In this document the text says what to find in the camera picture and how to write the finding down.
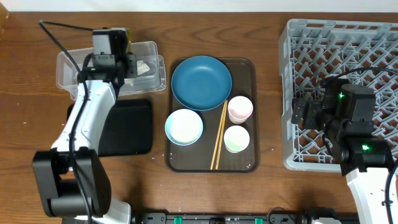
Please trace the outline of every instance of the chopsticks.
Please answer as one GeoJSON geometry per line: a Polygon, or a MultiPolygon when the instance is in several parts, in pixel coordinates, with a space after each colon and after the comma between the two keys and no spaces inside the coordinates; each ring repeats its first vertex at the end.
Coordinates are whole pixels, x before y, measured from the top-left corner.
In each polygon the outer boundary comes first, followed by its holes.
{"type": "Polygon", "coordinates": [[[218,169],[218,164],[220,163],[221,146],[223,145],[223,133],[224,133],[224,124],[225,124],[225,116],[226,116],[227,105],[228,105],[228,100],[226,100],[224,102],[223,112],[221,114],[220,125],[218,126],[216,144],[214,146],[214,152],[213,152],[213,158],[211,160],[210,170],[212,170],[213,166],[214,166],[214,159],[216,157],[216,151],[218,151],[218,153],[217,153],[217,161],[216,161],[216,170],[218,169]]]}

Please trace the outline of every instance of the dish rack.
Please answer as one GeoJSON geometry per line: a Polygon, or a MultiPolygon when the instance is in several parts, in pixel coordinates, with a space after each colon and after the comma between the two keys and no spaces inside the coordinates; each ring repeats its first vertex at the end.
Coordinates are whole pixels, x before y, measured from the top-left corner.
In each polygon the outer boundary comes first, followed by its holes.
{"type": "MultiPolygon", "coordinates": [[[[340,172],[327,153],[322,131],[292,124],[292,100],[321,100],[327,75],[359,68],[398,70],[398,24],[291,19],[279,39],[282,77],[282,148],[286,168],[340,172]]],[[[370,87],[376,94],[373,135],[387,140],[398,157],[398,76],[365,71],[347,75],[352,84],[370,87]]]]}

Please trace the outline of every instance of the blue plate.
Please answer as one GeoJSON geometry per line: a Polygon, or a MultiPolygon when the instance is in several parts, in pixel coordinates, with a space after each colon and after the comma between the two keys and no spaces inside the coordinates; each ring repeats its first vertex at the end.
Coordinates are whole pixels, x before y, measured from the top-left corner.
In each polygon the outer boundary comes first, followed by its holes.
{"type": "Polygon", "coordinates": [[[188,58],[178,65],[172,76],[174,96],[191,110],[216,108],[227,99],[231,89],[229,70],[212,57],[188,58]]]}

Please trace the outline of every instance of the pink cup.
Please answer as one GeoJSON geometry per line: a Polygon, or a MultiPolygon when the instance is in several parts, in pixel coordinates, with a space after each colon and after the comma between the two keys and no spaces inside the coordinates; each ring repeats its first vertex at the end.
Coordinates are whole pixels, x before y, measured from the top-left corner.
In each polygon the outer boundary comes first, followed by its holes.
{"type": "Polygon", "coordinates": [[[253,104],[244,96],[235,96],[228,103],[229,119],[234,124],[241,124],[247,120],[253,112],[253,104]]]}

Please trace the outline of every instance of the brown tray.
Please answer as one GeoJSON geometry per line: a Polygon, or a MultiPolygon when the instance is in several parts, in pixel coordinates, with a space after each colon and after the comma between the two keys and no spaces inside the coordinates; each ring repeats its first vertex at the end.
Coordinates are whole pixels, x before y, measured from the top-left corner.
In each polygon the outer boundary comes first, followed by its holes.
{"type": "MultiPolygon", "coordinates": [[[[175,172],[252,172],[259,163],[259,141],[256,105],[256,73],[254,65],[243,58],[220,58],[231,72],[232,90],[228,100],[235,96],[248,97],[253,103],[253,114],[241,124],[250,135],[249,146],[239,153],[230,153],[222,143],[218,170],[210,170],[214,147],[220,124],[223,104],[209,111],[196,111],[203,120],[203,133],[189,146],[178,146],[167,139],[166,164],[175,172]]],[[[177,60],[172,66],[172,74],[184,59],[177,60]]],[[[169,114],[185,107],[174,97],[170,88],[169,114]]],[[[224,132],[234,124],[227,117],[224,132]]]]}

